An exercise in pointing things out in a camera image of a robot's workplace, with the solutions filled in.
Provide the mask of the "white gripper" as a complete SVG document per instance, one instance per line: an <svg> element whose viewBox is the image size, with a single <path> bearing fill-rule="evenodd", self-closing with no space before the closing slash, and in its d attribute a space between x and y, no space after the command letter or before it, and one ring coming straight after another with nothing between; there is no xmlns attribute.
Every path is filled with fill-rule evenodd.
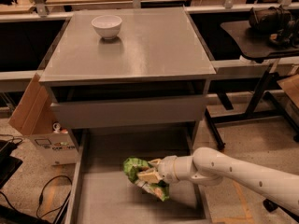
<svg viewBox="0 0 299 224"><path fill-rule="evenodd" d="M149 164L152 167L158 166L158 172L150 168L146 171L142 171L137 174L137 177L140 180L151 184L158 184L161 180L163 180L167 184L177 183L178 178L175 173L175 160L177 156L167 156L161 159L155 159L149 161Z"/></svg>

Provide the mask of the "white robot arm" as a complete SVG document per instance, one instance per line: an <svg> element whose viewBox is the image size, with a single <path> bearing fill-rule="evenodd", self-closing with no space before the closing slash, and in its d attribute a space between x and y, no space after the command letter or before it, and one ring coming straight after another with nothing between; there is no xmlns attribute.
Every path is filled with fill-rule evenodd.
<svg viewBox="0 0 299 224"><path fill-rule="evenodd" d="M299 176L231 158L213 148L199 147L190 156L167 156L150 162L151 168L137 175L147 183L190 181L217 185L230 178L299 215Z"/></svg>

